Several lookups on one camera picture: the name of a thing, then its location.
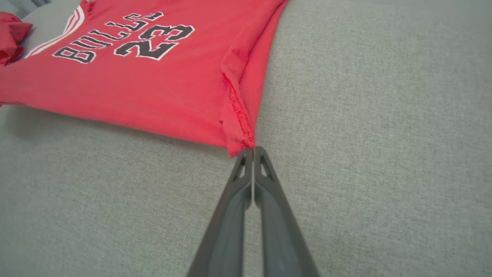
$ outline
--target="gray couch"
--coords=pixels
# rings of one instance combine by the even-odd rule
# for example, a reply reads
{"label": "gray couch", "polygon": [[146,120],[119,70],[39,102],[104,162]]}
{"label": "gray couch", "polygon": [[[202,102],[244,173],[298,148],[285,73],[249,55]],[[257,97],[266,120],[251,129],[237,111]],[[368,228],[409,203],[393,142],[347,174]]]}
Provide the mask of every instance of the gray couch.
{"label": "gray couch", "polygon": [[[60,34],[53,3],[28,50]],[[492,276],[492,2],[291,0],[257,144],[323,276]],[[185,276],[227,151],[0,108],[0,276]],[[262,275],[259,210],[245,276]]]}

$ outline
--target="red jersey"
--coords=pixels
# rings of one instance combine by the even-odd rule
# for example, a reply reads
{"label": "red jersey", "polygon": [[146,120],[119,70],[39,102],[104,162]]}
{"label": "red jersey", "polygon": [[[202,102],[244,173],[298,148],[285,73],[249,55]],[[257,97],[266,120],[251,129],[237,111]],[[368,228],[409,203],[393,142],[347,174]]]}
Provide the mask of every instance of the red jersey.
{"label": "red jersey", "polygon": [[62,35],[0,69],[0,104],[254,146],[287,0],[82,0]]}

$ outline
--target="printed number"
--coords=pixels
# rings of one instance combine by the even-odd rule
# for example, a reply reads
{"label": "printed number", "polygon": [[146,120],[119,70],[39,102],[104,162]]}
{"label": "printed number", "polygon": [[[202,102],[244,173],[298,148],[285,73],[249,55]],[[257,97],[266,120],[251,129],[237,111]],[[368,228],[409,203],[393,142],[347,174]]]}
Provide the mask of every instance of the printed number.
{"label": "printed number", "polygon": [[168,35],[174,30],[180,31],[179,34],[177,35],[172,35],[168,37],[166,40],[179,40],[185,37],[188,37],[195,29],[193,26],[185,26],[185,25],[177,25],[175,27],[173,26],[162,26],[162,25],[155,25],[147,30],[145,32],[141,33],[139,38],[140,39],[152,39],[155,37],[154,33],[159,32],[159,35]]}
{"label": "printed number", "polygon": [[156,49],[152,50],[152,42],[150,40],[142,41],[131,41],[123,44],[122,46],[115,49],[114,54],[125,57],[130,54],[133,47],[137,47],[137,57],[145,57],[153,60],[160,60],[164,55],[171,50],[176,43],[161,43]]}
{"label": "printed number", "polygon": [[77,51],[70,47],[63,47],[53,54],[53,56],[71,59],[82,64],[88,64],[95,58],[95,53],[92,51]]}

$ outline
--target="red t-shirt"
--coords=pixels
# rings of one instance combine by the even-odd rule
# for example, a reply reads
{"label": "red t-shirt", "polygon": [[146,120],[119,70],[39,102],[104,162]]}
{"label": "red t-shirt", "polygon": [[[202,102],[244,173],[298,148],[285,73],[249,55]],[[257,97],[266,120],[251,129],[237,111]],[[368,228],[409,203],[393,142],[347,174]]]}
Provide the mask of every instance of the red t-shirt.
{"label": "red t-shirt", "polygon": [[82,0],[63,34],[0,69],[0,104],[254,146],[287,0]]}

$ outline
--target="chicago bulls jersey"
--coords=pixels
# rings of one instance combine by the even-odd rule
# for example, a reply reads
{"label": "chicago bulls jersey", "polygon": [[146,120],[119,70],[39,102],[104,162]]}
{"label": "chicago bulls jersey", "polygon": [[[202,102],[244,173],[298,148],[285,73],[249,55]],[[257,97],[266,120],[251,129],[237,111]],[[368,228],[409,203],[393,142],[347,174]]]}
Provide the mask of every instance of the chicago bulls jersey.
{"label": "chicago bulls jersey", "polygon": [[226,147],[254,146],[286,0],[82,0],[63,33],[0,69],[20,104]]}

